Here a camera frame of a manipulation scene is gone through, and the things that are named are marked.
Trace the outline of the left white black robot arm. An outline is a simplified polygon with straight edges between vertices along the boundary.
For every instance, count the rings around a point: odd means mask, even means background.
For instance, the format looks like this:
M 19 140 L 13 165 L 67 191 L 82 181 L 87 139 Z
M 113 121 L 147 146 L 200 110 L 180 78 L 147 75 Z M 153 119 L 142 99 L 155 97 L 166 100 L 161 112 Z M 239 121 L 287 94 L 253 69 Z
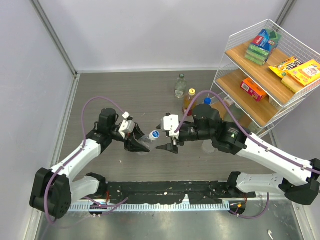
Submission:
M 128 113 L 125 120 L 117 124 L 119 115 L 113 108 L 104 108 L 95 122 L 94 128 L 86 135 L 80 146 L 68 157 L 50 169 L 40 168 L 34 178 L 30 207 L 60 219 L 71 204 L 93 196 L 102 199 L 107 193 L 105 177 L 88 173 L 76 181 L 76 176 L 92 160 L 100 156 L 113 141 L 123 143 L 124 149 L 133 153 L 149 153 L 151 150 L 141 140 L 145 134 Z

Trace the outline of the amber tea bottle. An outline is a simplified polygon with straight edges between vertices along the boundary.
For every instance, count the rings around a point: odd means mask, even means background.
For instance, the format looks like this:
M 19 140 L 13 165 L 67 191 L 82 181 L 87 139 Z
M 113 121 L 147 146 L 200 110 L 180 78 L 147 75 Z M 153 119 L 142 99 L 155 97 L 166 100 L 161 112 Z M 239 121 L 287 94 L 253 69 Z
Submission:
M 191 102 L 192 100 L 195 98 L 196 94 L 191 96 L 189 95 L 189 92 L 184 96 L 184 99 L 183 99 L 183 104 L 182 104 L 182 112 L 185 114 L 188 107 L 191 105 Z M 193 112 L 193 109 L 195 108 L 197 102 L 195 101 L 193 103 L 193 105 L 191 106 L 189 112 L 187 113 L 187 116 L 191 116 L 192 115 L 192 112 Z

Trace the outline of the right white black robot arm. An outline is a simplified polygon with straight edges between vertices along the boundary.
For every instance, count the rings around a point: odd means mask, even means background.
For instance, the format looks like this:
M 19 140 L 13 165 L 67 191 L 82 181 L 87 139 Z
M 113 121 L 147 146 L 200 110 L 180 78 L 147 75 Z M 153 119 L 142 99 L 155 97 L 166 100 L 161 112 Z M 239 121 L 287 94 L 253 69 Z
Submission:
M 309 206 L 318 196 L 319 159 L 305 160 L 288 154 L 242 126 L 223 121 L 219 111 L 207 104 L 197 105 L 192 117 L 193 122 L 183 122 L 178 115 L 167 113 L 156 129 L 171 140 L 158 149 L 178 154 L 178 147 L 186 142 L 210 140 L 220 152 L 249 159 L 273 171 L 272 174 L 232 172 L 225 186 L 230 197 L 253 192 L 279 194 Z

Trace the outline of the clear plastic bottle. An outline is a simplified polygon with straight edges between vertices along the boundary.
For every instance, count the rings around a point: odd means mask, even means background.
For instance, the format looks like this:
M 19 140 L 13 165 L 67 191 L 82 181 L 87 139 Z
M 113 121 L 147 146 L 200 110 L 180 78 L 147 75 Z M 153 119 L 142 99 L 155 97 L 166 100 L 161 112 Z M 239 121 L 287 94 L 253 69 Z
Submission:
M 146 146 L 149 148 L 149 150 L 150 150 L 149 153 L 151 153 L 151 151 L 153 151 L 153 150 L 156 148 L 156 143 L 157 143 L 157 140 L 158 140 L 158 139 L 155 140 L 155 141 L 151 141 L 150 138 L 149 138 L 149 135 L 144 135 L 144 136 L 141 137 L 138 141 L 139 141 L 140 143 L 146 145 Z M 141 155 L 141 156 L 143 156 L 143 155 L 147 155 L 147 154 L 149 154 L 149 153 L 139 152 L 138 154 Z

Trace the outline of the yellow bottle cap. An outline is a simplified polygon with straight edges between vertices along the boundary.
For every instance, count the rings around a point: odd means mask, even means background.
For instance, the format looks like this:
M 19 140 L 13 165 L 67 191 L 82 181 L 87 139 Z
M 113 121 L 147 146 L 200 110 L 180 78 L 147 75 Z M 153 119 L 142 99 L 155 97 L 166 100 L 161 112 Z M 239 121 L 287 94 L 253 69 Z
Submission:
M 194 88 L 190 88 L 189 91 L 188 91 L 188 94 L 190 96 L 194 96 L 196 94 L 196 90 Z

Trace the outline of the dark blue bottle cap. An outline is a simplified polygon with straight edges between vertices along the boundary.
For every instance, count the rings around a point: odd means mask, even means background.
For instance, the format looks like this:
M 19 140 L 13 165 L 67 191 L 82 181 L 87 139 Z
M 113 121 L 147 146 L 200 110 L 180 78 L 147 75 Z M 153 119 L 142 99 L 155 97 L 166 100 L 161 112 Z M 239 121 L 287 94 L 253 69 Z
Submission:
M 204 101 L 203 101 L 203 103 L 206 104 L 206 105 L 210 105 L 211 102 L 212 102 L 212 100 L 211 100 L 211 98 L 209 98 L 209 97 L 206 97 L 206 98 L 204 99 Z

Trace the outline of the blue white bottle cap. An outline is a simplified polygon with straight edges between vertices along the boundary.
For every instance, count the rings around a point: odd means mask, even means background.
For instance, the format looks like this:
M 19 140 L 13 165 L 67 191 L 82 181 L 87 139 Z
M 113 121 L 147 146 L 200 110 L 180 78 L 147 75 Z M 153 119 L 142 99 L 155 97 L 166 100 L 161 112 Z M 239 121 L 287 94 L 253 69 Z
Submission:
M 149 134 L 149 139 L 151 141 L 156 141 L 158 138 L 160 137 L 160 133 L 157 130 L 153 130 L 150 134 Z

